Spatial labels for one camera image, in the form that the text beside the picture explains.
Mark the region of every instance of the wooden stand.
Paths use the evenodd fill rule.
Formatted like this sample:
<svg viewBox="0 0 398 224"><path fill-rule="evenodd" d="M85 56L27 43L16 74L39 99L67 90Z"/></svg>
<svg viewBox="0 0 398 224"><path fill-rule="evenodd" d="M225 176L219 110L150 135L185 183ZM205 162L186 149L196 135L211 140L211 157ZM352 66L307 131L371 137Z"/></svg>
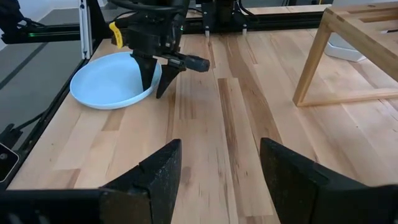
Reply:
<svg viewBox="0 0 398 224"><path fill-rule="evenodd" d="M398 81L398 2L329 7L323 14L303 72L294 93L296 106L327 105L398 97L398 89L364 90L319 96L304 102L330 34L336 32L370 61Z"/></svg>

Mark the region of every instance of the butcher block tabletop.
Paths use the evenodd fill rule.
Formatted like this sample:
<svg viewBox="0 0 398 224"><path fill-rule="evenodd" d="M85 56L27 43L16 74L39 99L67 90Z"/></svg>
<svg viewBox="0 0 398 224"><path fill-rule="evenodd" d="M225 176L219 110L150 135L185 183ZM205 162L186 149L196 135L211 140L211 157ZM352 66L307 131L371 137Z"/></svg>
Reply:
<svg viewBox="0 0 398 224"><path fill-rule="evenodd" d="M183 72L161 99L153 93L120 110L94 110L68 95L9 189L99 187L174 138L182 140L175 224L278 223L259 161L263 137L364 184L398 183L398 100L308 108L292 102L315 33L248 32L210 35L209 41L183 35L182 52L210 60L209 72ZM91 60L119 51L129 49L106 39ZM309 98L398 88L369 60L324 55L317 72Z"/></svg>

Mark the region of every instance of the light blue bowl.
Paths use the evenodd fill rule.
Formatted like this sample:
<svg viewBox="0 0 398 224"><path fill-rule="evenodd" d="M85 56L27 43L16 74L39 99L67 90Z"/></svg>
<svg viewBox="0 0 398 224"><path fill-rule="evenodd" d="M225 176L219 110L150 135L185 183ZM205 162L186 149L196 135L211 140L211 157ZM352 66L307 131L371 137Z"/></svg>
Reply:
<svg viewBox="0 0 398 224"><path fill-rule="evenodd" d="M161 74L162 67L157 63L152 85L143 91L141 72L130 52L111 54L77 71L70 82L70 93L77 101L92 108L122 108L150 95Z"/></svg>

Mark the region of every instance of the gray floor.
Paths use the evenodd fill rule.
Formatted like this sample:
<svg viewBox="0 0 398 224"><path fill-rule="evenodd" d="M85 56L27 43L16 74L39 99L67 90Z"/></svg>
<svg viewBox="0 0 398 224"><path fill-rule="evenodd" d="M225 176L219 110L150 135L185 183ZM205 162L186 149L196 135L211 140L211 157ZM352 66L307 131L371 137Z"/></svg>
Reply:
<svg viewBox="0 0 398 224"><path fill-rule="evenodd" d="M244 0L243 3L245 7L280 6L282 0ZM124 11L108 4L103 15L110 21ZM77 23L78 10L54 10L40 22L46 25ZM35 51L37 55L29 59ZM0 51L0 82L4 84L6 77L9 79L6 85L0 85L0 132L10 123L20 125L45 111L79 64L80 57L80 41L14 44ZM24 135L14 150L34 125L23 129Z"/></svg>

